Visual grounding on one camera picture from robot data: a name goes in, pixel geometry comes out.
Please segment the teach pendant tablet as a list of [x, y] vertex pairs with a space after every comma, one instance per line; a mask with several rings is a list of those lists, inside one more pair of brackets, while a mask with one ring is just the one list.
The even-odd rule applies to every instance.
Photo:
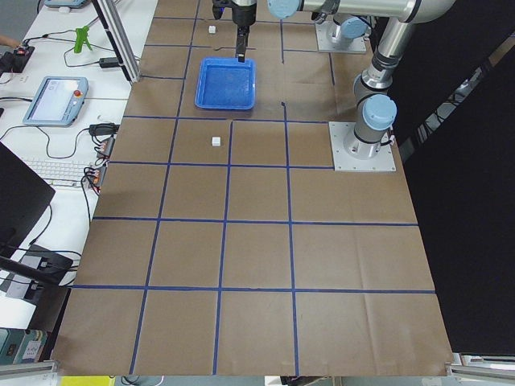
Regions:
[[24, 118], [24, 125], [68, 127], [78, 117], [89, 90], [81, 76], [45, 76]]

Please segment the green grabber tool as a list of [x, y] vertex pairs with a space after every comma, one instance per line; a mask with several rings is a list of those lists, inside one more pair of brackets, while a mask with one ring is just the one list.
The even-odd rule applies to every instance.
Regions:
[[80, 54], [83, 50], [83, 46], [86, 46], [90, 51], [93, 49], [89, 42], [89, 26], [78, 27], [75, 29], [76, 40], [74, 43], [73, 52]]

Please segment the black power adapter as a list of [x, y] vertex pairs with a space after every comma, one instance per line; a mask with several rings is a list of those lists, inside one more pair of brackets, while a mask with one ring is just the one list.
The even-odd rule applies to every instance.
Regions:
[[116, 57], [100, 58], [98, 63], [100, 68], [117, 68], [120, 66]]

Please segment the black monitor stand base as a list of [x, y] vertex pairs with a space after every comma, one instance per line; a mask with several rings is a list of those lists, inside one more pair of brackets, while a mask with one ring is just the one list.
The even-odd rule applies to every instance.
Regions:
[[35, 282], [59, 285], [65, 274], [72, 268], [73, 260], [62, 254], [31, 246], [22, 256], [21, 261], [1, 255], [1, 270], [13, 273], [21, 282]]

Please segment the aluminium frame post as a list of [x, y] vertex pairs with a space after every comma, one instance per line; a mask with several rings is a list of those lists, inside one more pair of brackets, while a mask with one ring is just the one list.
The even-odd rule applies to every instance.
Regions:
[[117, 7], [111, 0], [92, 0], [92, 3], [125, 78], [131, 84], [138, 82], [141, 71]]

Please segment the white keyboard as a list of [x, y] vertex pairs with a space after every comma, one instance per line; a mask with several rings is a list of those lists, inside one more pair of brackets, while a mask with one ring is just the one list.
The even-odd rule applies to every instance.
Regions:
[[22, 158], [22, 160], [53, 187], [80, 188], [85, 172], [94, 179], [99, 175], [99, 171], [95, 170], [90, 163], [45, 158]]

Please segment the black monitor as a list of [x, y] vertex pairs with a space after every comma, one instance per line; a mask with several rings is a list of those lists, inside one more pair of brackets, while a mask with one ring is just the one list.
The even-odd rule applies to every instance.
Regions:
[[1, 144], [1, 255], [10, 258], [52, 201], [55, 190]]

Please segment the blue plastic tray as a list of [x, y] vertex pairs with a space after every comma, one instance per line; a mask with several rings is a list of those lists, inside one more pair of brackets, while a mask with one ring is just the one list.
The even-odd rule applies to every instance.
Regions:
[[202, 109], [249, 110], [256, 99], [256, 64], [252, 59], [206, 57], [200, 63], [195, 105]]

